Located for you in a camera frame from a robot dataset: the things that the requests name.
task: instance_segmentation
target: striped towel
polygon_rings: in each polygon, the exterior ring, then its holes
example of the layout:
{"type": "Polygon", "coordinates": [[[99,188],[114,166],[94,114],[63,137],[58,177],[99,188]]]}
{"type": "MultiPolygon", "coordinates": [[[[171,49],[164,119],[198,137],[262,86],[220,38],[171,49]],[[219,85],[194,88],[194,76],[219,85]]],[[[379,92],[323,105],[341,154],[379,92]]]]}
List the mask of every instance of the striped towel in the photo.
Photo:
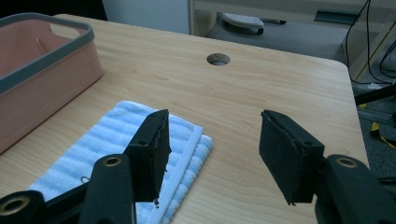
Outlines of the striped towel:
{"type": "MultiPolygon", "coordinates": [[[[41,191],[48,201],[81,185],[81,178],[91,176],[97,160],[124,151],[143,120],[154,111],[138,103],[117,103],[29,189],[41,191]]],[[[212,148],[212,140],[203,135],[202,127],[173,115],[169,115],[169,134],[172,153],[163,177],[160,207],[136,203],[137,223],[169,223],[212,148]]]]}

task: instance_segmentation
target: table surface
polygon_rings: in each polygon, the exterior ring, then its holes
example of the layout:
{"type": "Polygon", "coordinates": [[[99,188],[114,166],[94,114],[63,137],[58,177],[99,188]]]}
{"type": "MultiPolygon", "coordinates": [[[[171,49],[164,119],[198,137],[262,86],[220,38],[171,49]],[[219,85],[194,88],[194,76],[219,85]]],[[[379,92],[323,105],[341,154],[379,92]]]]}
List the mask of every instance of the table surface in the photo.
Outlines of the table surface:
{"type": "Polygon", "coordinates": [[[103,77],[0,156],[0,197],[26,189],[116,102],[129,100],[204,127],[213,150],[173,223],[316,223],[288,206],[259,155],[264,109],[312,133],[325,156],[367,164],[347,68],[335,61],[69,15],[92,25],[103,77]],[[224,53],[230,63],[206,61],[224,53]]]}

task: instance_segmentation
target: screw hole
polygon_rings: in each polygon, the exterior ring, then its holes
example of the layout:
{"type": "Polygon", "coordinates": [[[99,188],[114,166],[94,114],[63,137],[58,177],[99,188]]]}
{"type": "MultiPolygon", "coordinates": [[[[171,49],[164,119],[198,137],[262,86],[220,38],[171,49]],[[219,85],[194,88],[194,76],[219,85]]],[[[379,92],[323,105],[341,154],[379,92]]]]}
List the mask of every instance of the screw hole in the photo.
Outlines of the screw hole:
{"type": "Polygon", "coordinates": [[[348,158],[338,158],[336,161],[338,162],[338,164],[345,166],[347,168],[358,167],[358,164],[355,161],[348,159],[348,158]]]}
{"type": "Polygon", "coordinates": [[[139,141],[139,145],[145,146],[145,145],[147,145],[147,144],[148,144],[148,142],[146,142],[146,141],[144,141],[144,140],[139,141]]]}
{"type": "Polygon", "coordinates": [[[30,199],[24,195],[11,198],[5,203],[0,204],[0,216],[15,214],[21,211],[29,202],[30,199]]]}
{"type": "Polygon", "coordinates": [[[113,224],[113,220],[109,217],[104,217],[102,219],[100,219],[98,222],[96,222],[97,224],[113,224]]]}
{"type": "Polygon", "coordinates": [[[120,157],[112,157],[112,158],[109,158],[109,159],[103,161],[104,166],[116,166],[120,163],[121,163],[120,157]]]}

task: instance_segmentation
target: pink basket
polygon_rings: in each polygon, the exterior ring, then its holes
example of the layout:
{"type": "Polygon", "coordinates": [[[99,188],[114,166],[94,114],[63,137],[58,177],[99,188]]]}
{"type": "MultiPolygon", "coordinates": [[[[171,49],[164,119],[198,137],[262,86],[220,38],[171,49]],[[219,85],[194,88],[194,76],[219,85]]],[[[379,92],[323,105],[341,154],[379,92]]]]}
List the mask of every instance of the pink basket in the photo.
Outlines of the pink basket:
{"type": "Polygon", "coordinates": [[[0,20],[0,153],[102,76],[93,39],[87,23],[35,13],[0,20]]]}

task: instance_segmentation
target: folded towel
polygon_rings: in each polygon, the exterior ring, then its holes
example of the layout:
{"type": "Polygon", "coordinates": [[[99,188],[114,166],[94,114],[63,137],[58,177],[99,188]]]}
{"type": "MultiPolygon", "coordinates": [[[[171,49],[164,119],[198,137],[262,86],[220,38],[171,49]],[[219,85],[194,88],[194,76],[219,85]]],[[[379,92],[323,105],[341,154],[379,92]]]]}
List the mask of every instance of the folded towel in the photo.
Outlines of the folded towel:
{"type": "MultiPolygon", "coordinates": [[[[143,120],[154,111],[138,103],[117,103],[29,189],[41,191],[48,201],[81,185],[81,178],[91,176],[97,160],[124,151],[143,120]]],[[[163,177],[160,207],[136,203],[137,223],[169,223],[212,148],[212,140],[203,135],[202,127],[173,115],[169,115],[169,135],[172,153],[163,177]]]]}

